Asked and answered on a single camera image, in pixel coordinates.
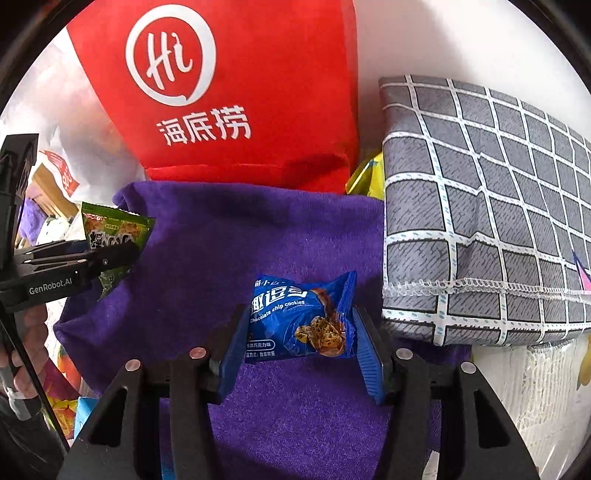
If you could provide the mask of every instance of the blue gripper pad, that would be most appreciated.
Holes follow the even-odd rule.
[[[386,399],[392,375],[392,359],[379,333],[361,307],[353,308],[353,322],[357,331],[357,361],[368,394],[378,405]]]
[[[219,366],[220,383],[217,388],[217,394],[223,401],[234,390],[238,371],[246,355],[246,336],[248,334],[248,324],[251,319],[250,304],[244,308],[242,315],[232,335],[228,350],[226,351]]]

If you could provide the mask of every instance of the cookie image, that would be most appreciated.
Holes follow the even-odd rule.
[[[98,219],[94,216],[84,216],[84,228],[86,231],[101,231],[105,228],[105,219]]]
[[[323,305],[324,316],[314,317],[310,325],[299,326],[294,336],[302,343],[309,343],[321,355],[339,356],[345,351],[344,325],[339,321],[326,290],[313,288],[310,291]]]
[[[117,232],[119,235],[123,235],[125,233],[129,233],[135,238],[137,238],[140,233],[142,232],[141,225],[132,222],[121,222],[121,226],[119,227],[119,231]]]

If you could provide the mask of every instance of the red label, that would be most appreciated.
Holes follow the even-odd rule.
[[[61,175],[61,184],[63,185],[64,190],[68,196],[71,197],[80,184],[72,177],[72,174],[70,173],[70,167],[68,167],[66,161],[58,154],[49,150],[40,151],[41,153],[45,154],[52,165],[58,169]]]
[[[180,3],[96,0],[68,25],[148,174],[342,192],[358,153],[350,0]]]

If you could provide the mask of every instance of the white grid pattern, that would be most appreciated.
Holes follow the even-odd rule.
[[[384,236],[385,236],[385,242],[384,242],[384,284],[386,286],[389,284],[388,265],[387,265],[388,245],[391,245],[391,244],[394,244],[397,242],[405,242],[405,241],[409,241],[409,240],[416,241],[416,240],[443,239],[443,240],[447,241],[447,243],[449,245],[449,254],[450,254],[450,278],[449,278],[449,280],[453,281],[456,279],[456,274],[457,274],[457,245],[458,244],[469,245],[473,241],[478,240],[478,241],[483,242],[484,244],[487,244],[487,245],[497,248],[497,250],[499,252],[499,258],[501,260],[501,271],[502,271],[502,278],[503,278],[504,282],[507,282],[507,273],[506,273],[506,266],[505,266],[505,261],[504,261],[503,250],[508,251],[508,252],[519,253],[519,254],[527,254],[527,255],[530,255],[533,258],[535,258],[536,267],[537,267],[537,271],[538,271],[538,280],[539,280],[540,285],[544,285],[543,276],[542,276],[542,269],[540,267],[540,260],[544,260],[544,261],[550,262],[552,264],[558,264],[561,268],[561,271],[562,271],[564,289],[567,290],[568,289],[567,271],[570,270],[570,271],[576,272],[576,266],[573,261],[569,261],[568,258],[563,258],[562,251],[561,251],[561,245],[558,241],[557,227],[560,227],[565,232],[567,232],[567,236],[569,237],[570,247],[572,250],[574,250],[573,242],[572,242],[572,237],[574,237],[574,236],[578,237],[582,241],[583,245],[586,245],[586,242],[591,242],[591,237],[585,235],[584,233],[574,230],[574,228],[571,225],[569,225],[569,216],[567,214],[567,209],[566,209],[566,205],[564,202],[564,198],[568,198],[568,199],[572,200],[573,202],[575,202],[575,204],[578,205],[578,210],[579,210],[578,213],[580,215],[580,219],[581,219],[581,223],[582,223],[581,230],[584,232],[585,226],[583,224],[583,207],[586,207],[591,210],[591,204],[581,198],[581,189],[579,187],[579,175],[586,177],[588,180],[591,180],[591,179],[590,179],[589,172],[584,171],[582,168],[580,168],[577,165],[576,159],[575,159],[574,146],[578,145],[586,153],[586,155],[587,155],[586,162],[587,162],[587,166],[589,166],[589,149],[587,148],[587,145],[585,144],[585,142],[581,142],[575,136],[573,136],[571,134],[570,130],[568,129],[568,127],[565,130],[565,129],[561,128],[560,126],[554,125],[553,123],[551,123],[547,114],[544,114],[544,117],[540,117],[539,115],[536,115],[535,113],[532,113],[532,112],[526,110],[523,107],[522,102],[520,102],[520,101],[517,101],[518,104],[514,105],[513,103],[509,103],[509,102],[506,102],[506,101],[503,101],[503,100],[500,100],[497,98],[493,98],[491,95],[491,91],[489,89],[485,89],[485,94],[483,94],[483,93],[473,92],[471,90],[456,88],[454,86],[452,80],[447,80],[447,86],[431,85],[430,83],[416,83],[416,82],[413,82],[413,79],[411,76],[406,76],[405,80],[406,80],[405,82],[386,82],[386,83],[383,83],[380,88],[384,89],[384,88],[391,87],[391,86],[392,87],[407,88],[409,91],[409,94],[410,94],[411,106],[405,105],[403,103],[395,102],[395,103],[386,104],[383,107],[383,110],[386,111],[389,108],[397,107],[397,108],[402,108],[402,109],[406,109],[408,111],[414,112],[416,114],[417,119],[418,119],[422,133],[418,134],[418,133],[405,132],[405,131],[395,131],[395,132],[388,134],[385,137],[385,139],[383,141],[383,145],[385,148],[387,148],[387,143],[393,138],[418,138],[418,139],[424,140],[427,144],[427,148],[428,148],[428,151],[429,151],[430,157],[431,157],[431,162],[433,164],[433,174],[419,173],[419,172],[398,173],[398,174],[387,177],[386,182],[385,182],[385,186],[387,188],[388,186],[395,184],[399,181],[403,181],[403,180],[427,180],[427,181],[435,183],[437,185],[441,208],[443,211],[443,221],[444,221],[445,231],[410,230],[410,231],[404,231],[404,232],[399,231],[394,234],[388,235],[387,234],[387,232],[388,232],[387,215],[386,215],[386,211],[385,211],[385,220],[386,221],[385,221],[385,225],[384,225]],[[417,99],[417,93],[416,93],[417,87],[422,87],[425,89],[432,89],[432,90],[445,90],[446,92],[450,92],[452,99],[453,99],[453,103],[455,105],[456,116],[421,110],[421,108],[419,106],[418,99]],[[489,127],[487,125],[483,125],[481,123],[465,119],[463,116],[462,104],[460,103],[458,93],[461,93],[462,95],[467,95],[467,96],[486,100],[487,103],[489,104],[489,107],[491,110],[491,114],[492,114],[493,122],[494,122],[494,127]],[[518,112],[519,116],[521,117],[523,129],[525,131],[525,139],[520,138],[520,137],[513,135],[511,133],[500,130],[498,113],[496,111],[496,105],[502,105],[504,107],[510,108],[511,111],[513,111],[513,112]],[[437,138],[433,138],[428,131],[428,128],[427,128],[427,125],[425,122],[425,117],[431,117],[431,118],[436,118],[439,120],[444,120],[447,122],[453,122],[454,124],[458,125],[460,127],[460,130],[461,130],[464,140],[466,142],[467,149],[457,147],[455,145],[451,145],[450,143],[442,141]],[[551,140],[551,149],[552,149],[551,151],[547,150],[546,148],[544,148],[540,145],[532,143],[530,141],[530,138],[529,138],[530,132],[529,132],[528,124],[527,124],[527,117],[531,117],[532,119],[536,119],[538,122],[541,122],[542,124],[544,124],[545,127],[548,129],[548,133],[549,133],[550,140]],[[494,134],[494,136],[496,137],[497,142],[500,146],[503,160],[493,158],[493,157],[486,155],[484,153],[477,153],[471,143],[471,139],[468,134],[467,127],[481,129],[481,130],[484,130],[484,131],[489,132],[491,134]],[[553,130],[563,134],[569,140],[570,149],[571,149],[571,157],[573,159],[573,162],[570,162],[570,161],[560,157],[557,154],[556,142],[554,139]],[[509,163],[509,159],[508,159],[507,153],[505,151],[505,146],[502,141],[504,138],[512,140],[514,142],[517,142],[527,148],[527,151],[528,151],[529,157],[530,157],[531,167],[533,169],[534,174],[531,174],[527,171],[521,170],[520,168],[517,168],[516,166],[513,166],[512,164]],[[478,177],[479,177],[479,180],[481,183],[480,187],[475,189],[475,188],[465,185],[461,182],[454,181],[454,180],[443,177],[442,172],[441,172],[441,165],[439,164],[439,159],[437,158],[437,153],[435,151],[435,147],[434,147],[435,145],[440,145],[440,146],[446,147],[452,151],[456,151],[458,153],[462,153],[464,155],[470,156],[474,162],[476,172],[478,174]],[[547,181],[544,181],[538,177],[538,173],[537,173],[536,165],[535,165],[535,161],[534,161],[534,153],[533,153],[536,150],[553,159],[554,170],[556,172],[556,178],[558,180],[558,186],[555,186],[555,185],[553,185]],[[515,190],[517,191],[518,199],[507,197],[507,196],[499,194],[497,192],[492,192],[486,188],[485,176],[484,176],[484,173],[480,167],[480,162],[479,162],[479,160],[481,158],[485,158],[489,162],[494,163],[499,166],[502,166],[503,168],[508,170],[509,175],[511,176],[513,185],[515,187]],[[573,170],[574,178],[575,178],[575,182],[576,182],[577,196],[575,196],[575,195],[573,195],[561,188],[561,179],[560,179],[560,175],[558,172],[559,163],[563,163],[563,164],[567,165],[568,168]],[[517,177],[515,175],[516,173],[519,173],[520,175],[524,176],[525,178],[528,178],[529,180],[532,180],[537,183],[538,188],[540,189],[543,203],[546,206],[546,210],[542,210],[540,208],[537,208],[533,205],[526,204],[524,202],[521,188],[519,186],[519,183],[517,182]],[[561,206],[562,206],[562,211],[563,211],[563,215],[565,218],[565,223],[562,223],[561,221],[552,217],[549,214],[548,201],[544,196],[544,190],[541,188],[542,186],[544,186],[546,189],[551,190],[552,192],[555,192],[560,195]],[[488,218],[489,218],[489,221],[491,224],[491,230],[492,230],[492,234],[493,234],[492,237],[485,235],[483,233],[477,232],[474,235],[472,235],[470,238],[468,238],[463,235],[458,235],[457,233],[454,232],[453,223],[452,223],[451,214],[450,214],[449,202],[447,199],[446,187],[453,187],[455,189],[470,193],[475,196],[478,195],[479,193],[482,193],[484,195],[485,205],[486,205],[486,209],[488,211]],[[532,247],[521,247],[518,245],[513,245],[513,244],[509,244],[509,243],[501,241],[499,233],[498,233],[498,229],[496,227],[495,215],[492,210],[491,199],[495,199],[500,202],[519,206],[519,208],[522,209],[524,217],[525,217],[525,221],[527,224],[527,228],[529,230],[529,234],[531,237]],[[538,215],[542,216],[543,218],[546,218],[550,221],[550,225],[552,226],[552,234],[554,237],[554,242],[555,242],[556,250],[557,250],[556,256],[548,255],[548,254],[540,252],[538,250],[537,244],[536,244],[536,238],[534,235],[534,230],[532,228],[532,223],[531,223],[531,219],[530,219],[530,213],[536,213],[536,214],[538,214]],[[587,265],[588,265],[589,261],[591,260],[589,258],[589,255],[591,255],[591,252],[587,252],[586,250],[587,249],[585,248],[583,252],[577,251],[576,253],[580,257],[583,257],[584,260],[587,261]],[[430,279],[413,278],[413,279],[409,279],[409,280],[415,282],[415,281],[419,281],[419,280],[430,280]],[[471,326],[474,326],[474,325],[472,325],[472,323],[475,323],[478,320],[477,317],[474,317],[474,318],[463,317],[463,316],[462,317],[454,317],[454,316],[448,315],[446,313],[446,304],[447,304],[448,300],[449,300],[448,294],[438,296],[438,298],[437,298],[437,315],[435,317],[430,316],[430,314],[417,313],[418,316],[420,317],[420,321],[432,322],[435,325],[433,340],[434,340],[434,343],[437,345],[443,344],[444,335],[445,335],[445,332],[444,332],[445,325],[460,326],[460,325],[469,324]],[[585,308],[583,308],[582,322],[576,322],[575,319],[572,319],[573,322],[571,322],[571,319],[569,318],[568,305],[566,302],[563,302],[563,304],[564,304],[565,315],[566,315],[566,323],[548,323],[548,324],[546,324],[544,303],[541,298],[538,299],[538,305],[539,305],[539,310],[540,310],[539,323],[515,322],[515,321],[511,321],[511,320],[507,319],[506,295],[503,291],[500,291],[499,292],[499,306],[500,306],[500,315],[501,316],[499,319],[500,321],[497,320],[494,322],[495,324],[498,324],[498,327],[495,327],[495,328],[499,328],[499,330],[501,331],[501,334],[499,335],[498,345],[505,343],[506,332],[508,329],[515,329],[515,328],[531,329],[533,326],[536,326],[540,330],[540,337],[539,337],[538,341],[542,341],[546,331],[550,332],[550,331],[555,331],[555,330],[566,330],[566,332],[565,332],[565,336],[566,336],[566,335],[568,335],[570,329],[577,329],[578,330],[578,329],[587,327],[587,317],[586,317],[587,314],[586,314]],[[404,318],[407,320],[418,320],[419,319],[415,315],[414,312],[408,312],[405,310],[397,310],[397,309],[384,309],[384,317],[390,318],[390,319]]]

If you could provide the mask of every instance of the colorful snack package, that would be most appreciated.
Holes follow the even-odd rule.
[[[117,208],[82,202],[82,222],[90,249],[134,242],[141,251],[148,242],[155,220]],[[130,268],[118,267],[101,273],[99,279],[103,293],[100,297],[113,290]]]
[[[365,195],[384,199],[384,152],[378,153],[357,167],[345,185],[347,195]]]
[[[245,361],[313,353],[353,356],[351,314],[356,282],[356,272],[314,284],[260,275],[255,283]]]

